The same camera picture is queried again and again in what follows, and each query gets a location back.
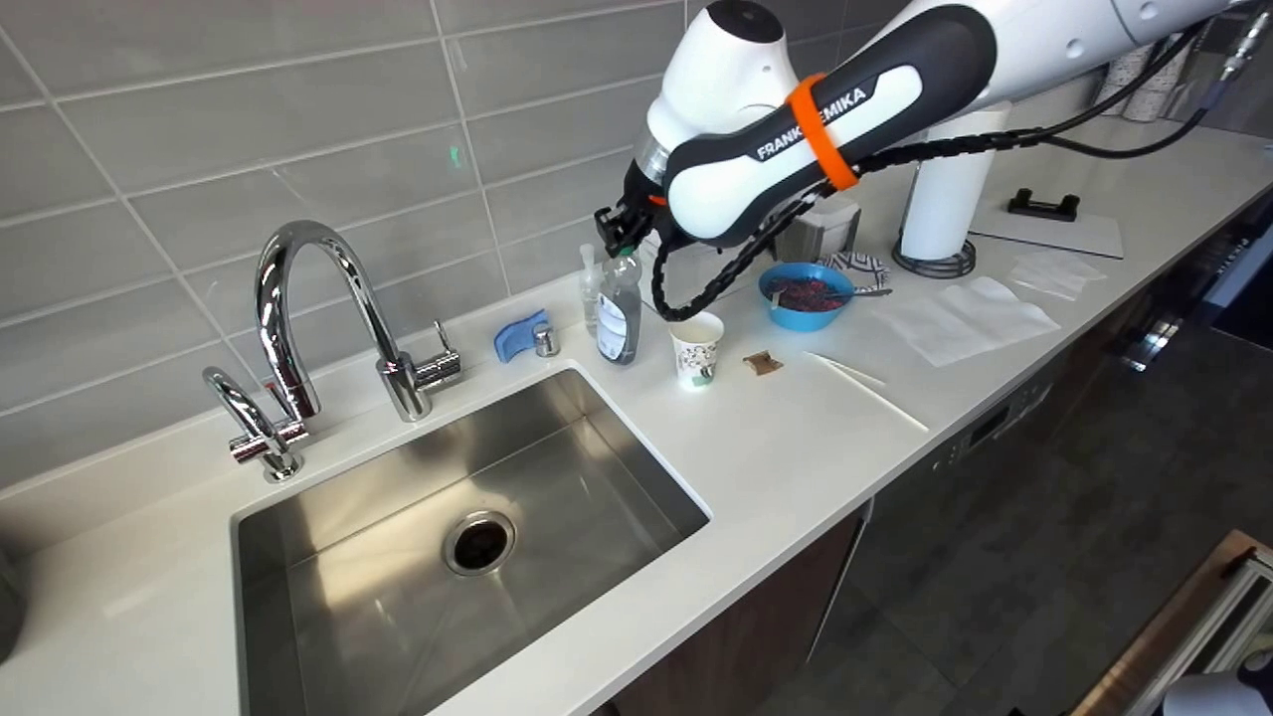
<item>faucet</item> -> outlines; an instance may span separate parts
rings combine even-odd
[[[378,378],[386,381],[399,416],[431,412],[431,392],[460,378],[460,355],[444,346],[440,323],[435,323],[440,348],[426,362],[412,362],[391,334],[382,306],[366,281],[366,271],[353,246],[321,222],[285,222],[267,238],[264,266],[253,278],[253,314],[259,314],[259,340],[270,364],[267,388],[282,404],[282,423],[270,423],[247,388],[233,384],[224,368],[203,368],[203,381],[224,396],[229,416],[241,427],[241,439],[229,440],[240,461],[264,457],[267,478],[289,478],[304,461],[289,452],[296,440],[306,439],[306,423],[321,412],[318,388],[310,368],[296,355],[296,339],[285,327],[285,274],[304,246],[318,246],[345,278],[353,306],[366,323],[366,334],[378,348]]]
[[[440,323],[435,327],[440,355],[412,362],[407,348],[399,348],[353,246],[321,222],[285,222],[273,229],[253,278],[259,340],[270,364],[270,392],[282,403],[282,411],[296,423],[306,423],[321,411],[285,327],[285,274],[304,246],[318,246],[341,271],[378,348],[375,368],[386,381],[402,423],[431,412],[431,392],[460,378],[460,355],[444,346]]]
[[[282,480],[296,468],[304,468],[304,457],[289,452],[289,440],[306,439],[304,423],[273,427],[253,396],[217,364],[203,368],[203,381],[213,388],[213,396],[229,411],[229,416],[241,427],[241,432],[229,440],[233,461],[264,457],[267,478]]]

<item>small cup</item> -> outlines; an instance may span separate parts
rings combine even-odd
[[[668,323],[678,348],[680,384],[712,384],[716,381],[716,346],[724,339],[724,323],[716,314],[697,314],[687,323]]]

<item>white countertop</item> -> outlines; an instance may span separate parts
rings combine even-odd
[[[1134,140],[1140,127],[1106,122],[1103,135]],[[426,423],[395,416],[366,355],[321,368],[326,416],[306,446],[306,468],[285,486],[267,486],[259,464],[233,464],[224,450],[229,423],[211,411],[5,494],[0,523],[34,547],[24,564],[33,614],[16,657],[0,665],[5,713],[233,716],[229,515],[558,368],[582,368],[618,404],[704,506],[708,523],[439,713],[590,713],[1257,200],[1273,184],[1273,147],[1196,131],[1139,164],[1024,152],[998,159],[995,184],[1032,184],[1048,200],[1079,192],[1087,209],[1123,222],[1127,257],[1083,257],[1106,278],[1073,301],[1014,287],[1058,328],[947,368],[882,323],[890,297],[853,301],[833,328],[798,339],[762,323],[757,287],[735,287],[720,306],[724,368],[712,388],[687,392],[671,381],[656,323],[643,323],[635,364],[599,362],[564,278],[451,327],[471,378],[440,388]],[[1005,281],[1028,256],[1037,249],[977,241],[977,274]],[[940,287],[895,274],[898,297]],[[564,327],[562,358],[495,362],[495,327],[529,306],[549,306]],[[741,362],[757,348],[773,348],[782,368],[757,378]],[[930,429],[895,416],[806,348],[879,374]]]

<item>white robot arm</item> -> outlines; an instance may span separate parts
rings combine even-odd
[[[595,222],[611,246],[650,229],[671,249],[774,233],[898,140],[1073,79],[1239,4],[910,0],[862,53],[798,83],[778,20],[753,0],[716,0],[664,71],[623,200]]]

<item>sink basin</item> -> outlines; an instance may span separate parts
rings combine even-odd
[[[426,713],[704,519],[552,374],[233,519],[241,706]]]

